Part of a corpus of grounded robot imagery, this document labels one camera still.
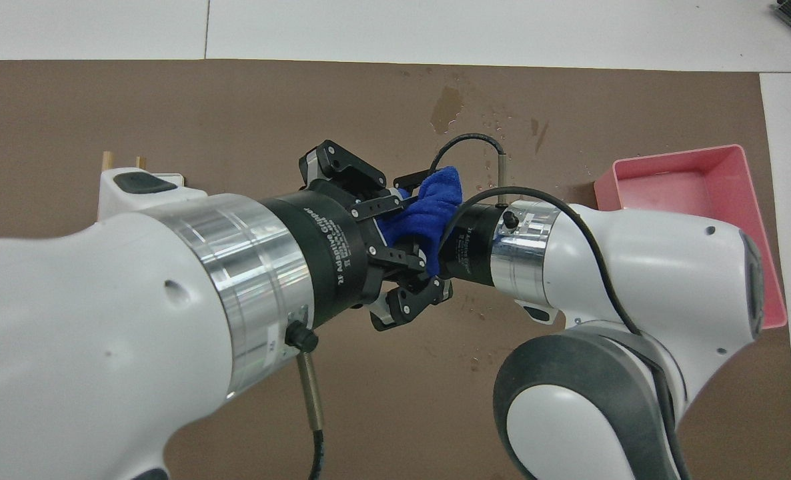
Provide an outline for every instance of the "silver metal ring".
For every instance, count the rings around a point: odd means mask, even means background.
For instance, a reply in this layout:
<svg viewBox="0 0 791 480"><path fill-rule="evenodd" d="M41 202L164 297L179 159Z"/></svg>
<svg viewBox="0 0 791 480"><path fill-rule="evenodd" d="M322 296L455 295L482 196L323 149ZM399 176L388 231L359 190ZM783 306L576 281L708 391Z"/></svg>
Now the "silver metal ring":
<svg viewBox="0 0 791 480"><path fill-rule="evenodd" d="M313 281L300 247L277 216L232 194L142 213L175 232L215 285L233 341L228 399L297 355L285 344L285 330L289 316L312 326Z"/></svg>
<svg viewBox="0 0 791 480"><path fill-rule="evenodd" d="M520 220L514 230L500 222L490 253L494 286L518 300L548 305L544 292L544 257L558 209L545 201L514 201L508 210Z"/></svg>

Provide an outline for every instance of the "blue towel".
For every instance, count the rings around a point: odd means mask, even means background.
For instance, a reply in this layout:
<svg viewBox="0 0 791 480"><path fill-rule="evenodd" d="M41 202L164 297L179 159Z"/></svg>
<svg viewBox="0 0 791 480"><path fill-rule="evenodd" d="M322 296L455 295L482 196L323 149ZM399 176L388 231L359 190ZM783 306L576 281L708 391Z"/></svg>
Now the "blue towel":
<svg viewBox="0 0 791 480"><path fill-rule="evenodd" d="M419 200L398 215L378 219L377 225L387 245L402 237L419 237L420 249L426 252L426 271L433 277L440 273L440 237L462 200L458 171L455 167L444 167L422 182Z"/></svg>

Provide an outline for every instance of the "pink bin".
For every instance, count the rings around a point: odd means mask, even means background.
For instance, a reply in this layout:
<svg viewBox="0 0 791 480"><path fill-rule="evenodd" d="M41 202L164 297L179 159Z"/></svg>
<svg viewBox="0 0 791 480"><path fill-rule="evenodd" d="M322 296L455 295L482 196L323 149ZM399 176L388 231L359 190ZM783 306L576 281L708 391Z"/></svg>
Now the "pink bin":
<svg viewBox="0 0 791 480"><path fill-rule="evenodd" d="M760 218L746 152L739 145L615 161L594 182L600 210L648 209L725 221L758 244L764 268L764 328L786 325L786 308Z"/></svg>

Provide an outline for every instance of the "brown mat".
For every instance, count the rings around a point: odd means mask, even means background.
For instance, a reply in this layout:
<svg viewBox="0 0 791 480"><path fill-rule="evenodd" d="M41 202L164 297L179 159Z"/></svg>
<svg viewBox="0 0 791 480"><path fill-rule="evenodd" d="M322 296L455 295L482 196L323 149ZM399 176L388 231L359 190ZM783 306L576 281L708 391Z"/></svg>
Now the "brown mat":
<svg viewBox="0 0 791 480"><path fill-rule="evenodd" d="M613 160L739 143L777 246L756 74L291 61L0 61L0 236L90 225L106 149L118 164L145 155L195 188L261 198L297 189L297 158L323 139L392 179L466 131L502 140L518 185L592 207L591 182ZM470 194L496 182L494 159L464 143L444 163ZM316 351L323 477L518 478L494 427L494 377L515 346L554 330L465 283L395 331L341 314ZM732 359L681 434L697 480L791 479L788 330ZM304 478L311 453L291 365L166 449L177 479Z"/></svg>

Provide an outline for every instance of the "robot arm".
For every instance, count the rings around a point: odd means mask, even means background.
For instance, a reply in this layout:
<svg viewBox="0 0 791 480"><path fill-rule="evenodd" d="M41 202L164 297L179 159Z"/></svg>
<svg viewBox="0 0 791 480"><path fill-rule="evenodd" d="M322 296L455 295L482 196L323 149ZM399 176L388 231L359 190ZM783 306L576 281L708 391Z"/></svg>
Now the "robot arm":
<svg viewBox="0 0 791 480"><path fill-rule="evenodd" d="M760 328L759 258L737 228L575 206L633 335L552 205L469 207L429 277L434 252L387 243L377 222L415 198L329 141L299 165L301 191L261 201L109 170L97 224L0 240L1 478L161 477L176 429L313 349L335 314L368 305L377 330L405 325L451 297L448 277L492 285L537 321L566 314L566 330L512 352L494 390L526 475L683 477L677 420ZM398 286L382 293L384 280Z"/></svg>
<svg viewBox="0 0 791 480"><path fill-rule="evenodd" d="M162 477L176 429L383 280L414 305L394 325L444 300L414 245L377 228L404 207L383 173L329 141L300 165L305 188L261 201L112 169L87 230L0 239L0 478Z"/></svg>
<svg viewBox="0 0 791 480"><path fill-rule="evenodd" d="M621 323L594 252L554 205L470 207L442 248L448 275L493 285L537 321L566 316L566 330L527 341L500 368L500 437L541 480L688 477L676 422L760 331L759 252L712 219L572 207L641 335Z"/></svg>

